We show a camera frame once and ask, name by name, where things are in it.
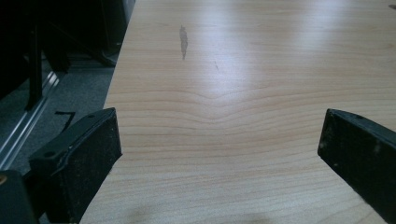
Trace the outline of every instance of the black plastic part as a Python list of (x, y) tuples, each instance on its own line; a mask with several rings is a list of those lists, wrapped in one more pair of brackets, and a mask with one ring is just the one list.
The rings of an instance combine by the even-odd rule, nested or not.
[(33, 175), (32, 171), (23, 176), (23, 181), (35, 218), (39, 219), (45, 213), (46, 208), (47, 192), (44, 191), (46, 181)]
[(388, 223), (396, 223), (396, 133), (328, 109), (319, 156)]
[(120, 156), (114, 108), (84, 117), (35, 152), (31, 175), (45, 183), (41, 200), (49, 221), (79, 222)]
[(31, 18), (29, 33), (29, 101), (26, 110), (30, 110), (41, 99), (43, 95), (42, 74), (41, 74), (41, 46), (39, 30), (39, 8), (37, 0), (30, 2)]
[(36, 224), (21, 174), (0, 171), (0, 222)]

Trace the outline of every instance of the floor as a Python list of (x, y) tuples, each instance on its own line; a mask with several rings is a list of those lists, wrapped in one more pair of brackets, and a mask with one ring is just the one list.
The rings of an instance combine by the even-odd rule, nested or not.
[[(70, 60), (72, 66), (68, 73), (56, 74), (59, 83), (46, 99), (41, 115), (26, 135), (9, 169), (25, 174), (29, 171), (28, 157), (57, 136), (71, 119), (72, 113), (75, 116), (71, 124), (103, 108), (114, 68), (104, 67), (84, 54), (72, 55)], [(43, 60), (43, 77), (47, 77), (50, 72), (48, 63)], [(4, 146), (26, 113), (24, 108), (28, 100), (28, 91), (27, 80), (0, 101), (0, 146)]]

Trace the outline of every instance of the wooden table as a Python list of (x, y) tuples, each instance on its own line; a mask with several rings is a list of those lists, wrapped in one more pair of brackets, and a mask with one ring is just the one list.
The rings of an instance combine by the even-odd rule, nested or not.
[(392, 3), (137, 1), (105, 106), (123, 156), (82, 222), (383, 222), (317, 148), (329, 107), (396, 130)]

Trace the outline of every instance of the light wood surface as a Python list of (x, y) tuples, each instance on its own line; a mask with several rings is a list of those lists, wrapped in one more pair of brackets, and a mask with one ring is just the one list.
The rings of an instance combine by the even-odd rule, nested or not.
[(317, 148), (329, 107), (396, 130), (393, 3), (137, 1), (82, 223), (382, 223)]

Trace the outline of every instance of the wood grain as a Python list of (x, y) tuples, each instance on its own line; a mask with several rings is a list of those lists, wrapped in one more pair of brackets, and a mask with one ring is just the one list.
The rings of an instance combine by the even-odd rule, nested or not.
[(396, 130), (391, 4), (137, 1), (105, 106), (123, 156), (82, 222), (383, 222), (317, 148), (327, 108)]

